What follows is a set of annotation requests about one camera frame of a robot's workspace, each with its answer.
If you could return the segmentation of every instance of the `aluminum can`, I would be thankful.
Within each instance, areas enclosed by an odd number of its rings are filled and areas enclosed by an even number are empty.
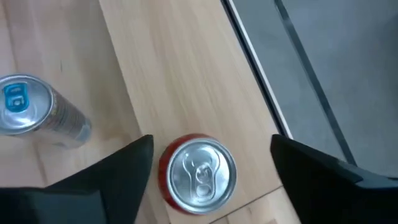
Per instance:
[[[159,161],[159,188],[178,211],[205,215],[222,207],[236,185],[234,159],[220,142],[188,134],[167,146]]]
[[[0,78],[0,134],[64,148],[90,138],[91,123],[48,83],[25,74]]]

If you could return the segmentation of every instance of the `wooden surface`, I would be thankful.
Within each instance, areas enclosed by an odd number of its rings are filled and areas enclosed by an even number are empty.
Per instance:
[[[72,150],[1,137],[1,186],[52,184],[141,135],[98,0],[0,0],[0,75],[16,72],[49,82],[93,135]]]
[[[277,132],[246,58],[217,0],[99,0],[138,125],[155,136],[147,203],[157,223],[209,223],[280,186],[269,152]],[[166,145],[206,133],[238,168],[232,199],[188,216],[162,202],[157,161]]]
[[[212,224],[300,224],[283,187]]]

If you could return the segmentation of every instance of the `silver can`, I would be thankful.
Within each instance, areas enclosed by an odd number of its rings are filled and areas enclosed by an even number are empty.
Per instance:
[[[169,163],[165,172],[167,189],[160,188],[166,201],[177,210],[207,214],[232,196],[236,165],[227,148],[216,139],[203,134],[183,136],[162,157]]]
[[[8,75],[0,78],[0,89],[0,134],[65,148],[90,138],[90,120],[39,78]]]

